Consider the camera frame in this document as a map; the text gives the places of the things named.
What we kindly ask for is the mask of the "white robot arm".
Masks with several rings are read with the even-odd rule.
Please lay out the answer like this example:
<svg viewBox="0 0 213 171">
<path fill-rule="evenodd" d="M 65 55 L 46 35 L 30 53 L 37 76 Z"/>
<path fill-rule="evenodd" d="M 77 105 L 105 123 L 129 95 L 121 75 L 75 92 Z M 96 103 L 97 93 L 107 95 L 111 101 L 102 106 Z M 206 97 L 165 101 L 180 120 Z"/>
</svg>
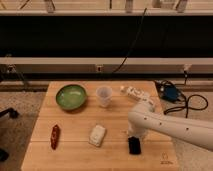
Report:
<svg viewBox="0 0 213 171">
<path fill-rule="evenodd" d="M 139 101 L 128 113 L 130 136 L 144 137 L 147 129 L 213 151 L 213 122 L 157 114 L 149 102 Z"/>
</svg>

